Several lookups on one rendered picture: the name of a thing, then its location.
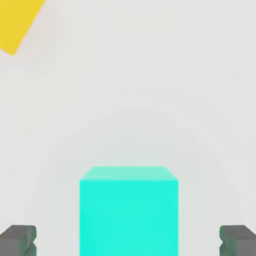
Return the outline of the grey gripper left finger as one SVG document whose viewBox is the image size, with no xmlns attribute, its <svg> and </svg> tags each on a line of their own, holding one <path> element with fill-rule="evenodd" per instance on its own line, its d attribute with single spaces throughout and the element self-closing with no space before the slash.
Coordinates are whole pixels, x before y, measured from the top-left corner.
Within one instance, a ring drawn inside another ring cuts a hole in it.
<svg viewBox="0 0 256 256">
<path fill-rule="evenodd" d="M 34 225 L 11 225 L 0 234 L 0 256 L 37 256 Z"/>
</svg>

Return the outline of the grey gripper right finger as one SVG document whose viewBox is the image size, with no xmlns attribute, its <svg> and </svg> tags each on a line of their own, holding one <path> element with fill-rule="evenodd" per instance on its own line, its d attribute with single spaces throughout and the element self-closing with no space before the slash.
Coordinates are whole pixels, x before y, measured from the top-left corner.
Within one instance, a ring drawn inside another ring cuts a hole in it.
<svg viewBox="0 0 256 256">
<path fill-rule="evenodd" d="M 256 234 L 245 225 L 222 225 L 219 256 L 256 256 Z"/>
</svg>

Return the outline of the small cyan cube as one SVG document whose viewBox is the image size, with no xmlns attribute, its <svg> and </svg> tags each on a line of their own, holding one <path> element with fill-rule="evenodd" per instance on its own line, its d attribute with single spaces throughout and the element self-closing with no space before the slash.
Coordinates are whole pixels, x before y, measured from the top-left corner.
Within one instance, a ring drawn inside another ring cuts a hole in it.
<svg viewBox="0 0 256 256">
<path fill-rule="evenodd" d="M 79 183 L 79 256 L 179 256 L 179 182 L 163 166 L 95 166 Z"/>
</svg>

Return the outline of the large yellow box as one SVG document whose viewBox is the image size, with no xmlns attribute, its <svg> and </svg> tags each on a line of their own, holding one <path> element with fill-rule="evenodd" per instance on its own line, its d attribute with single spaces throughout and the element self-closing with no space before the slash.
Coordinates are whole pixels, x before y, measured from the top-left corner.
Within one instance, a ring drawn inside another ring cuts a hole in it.
<svg viewBox="0 0 256 256">
<path fill-rule="evenodd" d="M 14 55 L 45 0 L 0 0 L 0 49 Z"/>
</svg>

